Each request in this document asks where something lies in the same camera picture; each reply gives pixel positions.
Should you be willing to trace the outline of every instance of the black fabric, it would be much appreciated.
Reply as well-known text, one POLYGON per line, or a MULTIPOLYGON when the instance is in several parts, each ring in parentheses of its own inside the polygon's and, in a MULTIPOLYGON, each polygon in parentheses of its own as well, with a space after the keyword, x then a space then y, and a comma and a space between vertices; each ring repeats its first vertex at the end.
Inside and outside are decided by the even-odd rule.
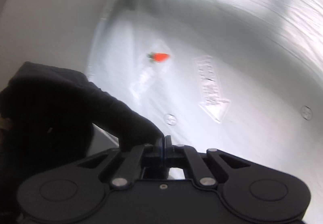
POLYGON ((84 74, 31 62, 0 92, 0 114, 13 122, 0 146, 0 220, 19 213, 16 191, 25 179, 86 156, 92 123, 118 137, 122 151, 163 137, 84 74))

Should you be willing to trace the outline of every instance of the screw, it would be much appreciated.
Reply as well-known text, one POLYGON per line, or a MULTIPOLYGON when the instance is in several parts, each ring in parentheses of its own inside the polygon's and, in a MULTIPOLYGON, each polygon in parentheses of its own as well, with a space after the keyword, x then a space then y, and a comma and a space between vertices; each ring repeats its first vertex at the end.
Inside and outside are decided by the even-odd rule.
POLYGON ((159 186, 159 188, 160 188, 160 189, 166 189, 166 188, 168 188, 168 186, 167 186, 166 184, 161 184, 161 185, 159 186))
POLYGON ((118 177, 112 180, 111 183, 112 185, 119 187, 119 186, 125 186, 126 184, 128 184, 128 181, 123 177, 118 177))
POLYGON ((203 186, 213 186, 216 184, 216 180, 212 177, 203 177, 200 179, 200 183, 203 186))

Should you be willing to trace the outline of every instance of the red object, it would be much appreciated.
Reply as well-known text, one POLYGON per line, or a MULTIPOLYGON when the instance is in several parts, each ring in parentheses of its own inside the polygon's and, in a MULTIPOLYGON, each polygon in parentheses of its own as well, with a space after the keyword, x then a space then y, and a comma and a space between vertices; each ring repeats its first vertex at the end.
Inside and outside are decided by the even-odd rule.
POLYGON ((153 61, 163 62, 169 58, 169 54, 156 52, 148 54, 148 57, 151 58, 153 61))

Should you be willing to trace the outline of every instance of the dark object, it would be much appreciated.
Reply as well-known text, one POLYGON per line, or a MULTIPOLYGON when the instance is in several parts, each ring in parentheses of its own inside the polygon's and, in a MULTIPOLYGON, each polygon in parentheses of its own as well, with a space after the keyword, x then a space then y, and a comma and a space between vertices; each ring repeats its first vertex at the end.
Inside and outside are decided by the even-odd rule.
POLYGON ((86 156, 95 123, 122 151, 163 137, 149 120, 102 92, 84 74, 26 62, 0 92, 13 127, 0 145, 0 222, 18 214, 16 191, 28 177, 86 156))
POLYGON ((296 224, 310 191, 286 173, 220 150, 172 146, 167 136, 159 146, 109 149, 35 175, 20 186, 18 201, 24 224, 296 224), (84 168, 102 156, 95 168, 84 168), (183 168, 186 179, 162 179, 170 167, 183 168), (152 168, 162 174, 148 179, 152 168))

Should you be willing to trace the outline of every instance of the arrowhead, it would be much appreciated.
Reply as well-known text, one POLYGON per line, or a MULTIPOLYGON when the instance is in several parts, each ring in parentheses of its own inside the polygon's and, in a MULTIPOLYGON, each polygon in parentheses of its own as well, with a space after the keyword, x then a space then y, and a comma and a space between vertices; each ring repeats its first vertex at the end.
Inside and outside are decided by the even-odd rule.
POLYGON ((230 100, 219 99, 213 105, 207 105, 206 103, 200 103, 200 107, 212 117, 217 123, 221 123, 225 114, 227 113, 228 107, 230 105, 230 100))

